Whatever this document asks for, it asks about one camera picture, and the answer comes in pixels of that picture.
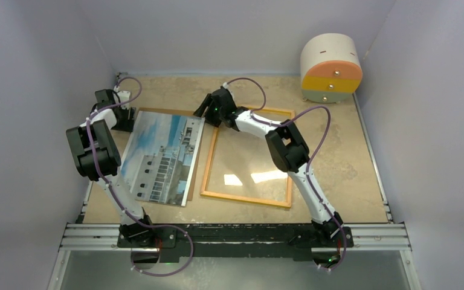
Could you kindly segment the yellow wooden picture frame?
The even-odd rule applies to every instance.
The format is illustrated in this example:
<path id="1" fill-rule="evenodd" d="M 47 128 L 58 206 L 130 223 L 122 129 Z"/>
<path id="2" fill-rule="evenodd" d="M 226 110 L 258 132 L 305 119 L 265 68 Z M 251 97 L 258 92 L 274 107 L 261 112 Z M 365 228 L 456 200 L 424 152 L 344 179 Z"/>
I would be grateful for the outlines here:
<path id="1" fill-rule="evenodd" d="M 291 178 L 287 178 L 286 194 L 285 194 L 284 201 L 275 201 L 275 200 L 269 200 L 269 199 L 247 197 L 247 196 L 236 196 L 236 195 L 230 195 L 230 194 L 225 194 L 225 193 L 208 191 L 207 187 L 208 187 L 209 180 L 210 180 L 210 174 L 211 174 L 212 164 L 213 164 L 213 160 L 215 156 L 216 142 L 218 140 L 218 135 L 219 135 L 219 128 L 214 127 L 213 133 L 211 136 L 210 148 L 208 150 L 208 157 L 207 157 L 207 161 L 206 161 L 206 165 L 204 169 L 204 176 L 202 180 L 200 196 L 203 196 L 206 198 L 223 199 L 226 201 L 246 202 L 249 204 L 256 204 L 256 205 L 267 205 L 271 207 L 278 207 L 278 208 L 284 208 L 284 209 L 291 208 L 292 206 L 292 185 L 293 185 Z"/>

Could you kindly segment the clear acrylic sheet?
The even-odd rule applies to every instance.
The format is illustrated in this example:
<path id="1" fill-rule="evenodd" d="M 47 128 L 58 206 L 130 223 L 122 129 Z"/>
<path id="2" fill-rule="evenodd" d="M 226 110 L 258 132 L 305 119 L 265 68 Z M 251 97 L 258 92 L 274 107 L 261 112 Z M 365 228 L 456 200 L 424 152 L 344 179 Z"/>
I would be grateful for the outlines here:
<path id="1" fill-rule="evenodd" d="M 208 191 L 284 201 L 287 178 L 275 168 L 263 137 L 219 127 Z"/>

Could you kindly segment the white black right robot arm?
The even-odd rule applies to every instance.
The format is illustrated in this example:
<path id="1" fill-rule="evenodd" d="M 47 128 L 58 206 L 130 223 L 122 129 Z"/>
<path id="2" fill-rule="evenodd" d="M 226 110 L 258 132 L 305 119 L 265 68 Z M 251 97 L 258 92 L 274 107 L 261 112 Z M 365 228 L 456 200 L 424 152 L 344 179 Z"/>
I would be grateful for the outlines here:
<path id="1" fill-rule="evenodd" d="M 231 91 L 220 87 L 205 96 L 194 111 L 195 117 L 219 127 L 264 138 L 274 165 L 293 180 L 311 214 L 317 242 L 331 245 L 340 236 L 346 239 L 344 223 L 327 200 L 311 167 L 313 157 L 294 120 L 274 121 L 256 114 L 255 110 L 237 106 Z"/>

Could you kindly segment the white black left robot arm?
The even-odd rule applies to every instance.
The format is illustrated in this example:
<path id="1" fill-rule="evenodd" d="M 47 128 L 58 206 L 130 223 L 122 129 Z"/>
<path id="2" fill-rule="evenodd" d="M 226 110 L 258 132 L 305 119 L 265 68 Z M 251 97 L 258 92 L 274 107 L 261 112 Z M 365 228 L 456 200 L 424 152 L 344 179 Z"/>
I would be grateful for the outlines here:
<path id="1" fill-rule="evenodd" d="M 124 106 L 130 94 L 120 95 L 114 89 L 95 92 L 97 99 L 84 123 L 66 130 L 66 137 L 78 173 L 96 182 L 120 215 L 120 239 L 151 246 L 156 231 L 150 217 L 134 199 L 131 188 L 120 173 L 121 156 L 111 130 L 132 132 L 134 109 Z"/>

